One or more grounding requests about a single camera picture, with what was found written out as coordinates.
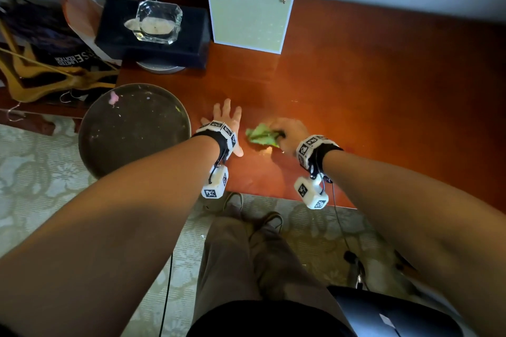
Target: khaki pants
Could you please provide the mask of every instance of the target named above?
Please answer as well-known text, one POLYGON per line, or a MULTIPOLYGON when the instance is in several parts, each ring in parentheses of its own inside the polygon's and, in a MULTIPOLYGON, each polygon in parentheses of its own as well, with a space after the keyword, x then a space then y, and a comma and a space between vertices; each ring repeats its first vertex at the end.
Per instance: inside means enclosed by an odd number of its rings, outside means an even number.
POLYGON ((351 329, 337 301, 273 227, 253 232, 241 220, 216 218, 204 245, 193 323, 228 302, 262 299, 324 310, 351 329))

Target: round tray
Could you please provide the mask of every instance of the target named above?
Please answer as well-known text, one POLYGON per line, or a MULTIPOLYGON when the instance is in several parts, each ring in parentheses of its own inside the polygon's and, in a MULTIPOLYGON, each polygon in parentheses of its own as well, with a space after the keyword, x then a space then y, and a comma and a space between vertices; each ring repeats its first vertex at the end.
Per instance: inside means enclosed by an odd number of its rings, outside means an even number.
POLYGON ((151 84, 114 88, 95 101, 82 119, 79 154, 96 178, 190 138, 190 119, 169 91, 151 84))

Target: green cloth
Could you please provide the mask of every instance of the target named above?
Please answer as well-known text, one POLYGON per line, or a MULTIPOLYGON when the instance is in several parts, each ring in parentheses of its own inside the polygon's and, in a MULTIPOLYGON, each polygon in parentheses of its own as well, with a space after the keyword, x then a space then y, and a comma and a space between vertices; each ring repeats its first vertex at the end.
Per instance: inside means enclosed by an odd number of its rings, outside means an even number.
POLYGON ((278 135, 277 132, 272 131, 269 126, 264 123, 260 123, 255 129, 248 128, 246 130, 246 136, 250 143, 272 145, 273 147, 279 148, 276 143, 276 137, 278 135))

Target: black wrist strap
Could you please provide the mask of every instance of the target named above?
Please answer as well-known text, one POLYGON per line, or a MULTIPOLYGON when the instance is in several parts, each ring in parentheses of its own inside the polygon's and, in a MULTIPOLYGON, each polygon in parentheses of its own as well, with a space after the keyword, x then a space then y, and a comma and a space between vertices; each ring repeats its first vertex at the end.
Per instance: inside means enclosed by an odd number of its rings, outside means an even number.
POLYGON ((335 144, 320 144, 318 148, 314 150, 313 154, 309 157, 309 163, 314 165, 314 175, 317 175, 318 173, 325 174, 325 171, 323 170, 323 158, 328 152, 335 149, 340 151, 343 150, 335 144))
POLYGON ((227 139, 224 138, 224 136, 220 132, 211 131, 211 130, 205 130, 201 132, 195 133, 192 137, 195 136, 209 136, 212 137, 218 145, 220 146, 220 155, 218 157, 218 160, 215 162, 215 167, 218 167, 218 164, 220 161, 225 162, 224 158, 225 155, 228 153, 228 145, 227 145, 227 139))

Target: round metal base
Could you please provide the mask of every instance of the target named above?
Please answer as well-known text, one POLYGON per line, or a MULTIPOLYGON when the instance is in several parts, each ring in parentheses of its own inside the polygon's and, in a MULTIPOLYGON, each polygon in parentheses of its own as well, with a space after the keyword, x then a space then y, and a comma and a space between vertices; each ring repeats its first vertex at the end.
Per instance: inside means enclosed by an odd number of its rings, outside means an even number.
POLYGON ((137 64, 144 70, 149 71, 151 73, 161 73, 167 75, 169 73, 176 73, 185 69, 185 67, 178 66, 169 66, 169 65, 158 65, 151 64, 148 61, 138 61, 137 64))

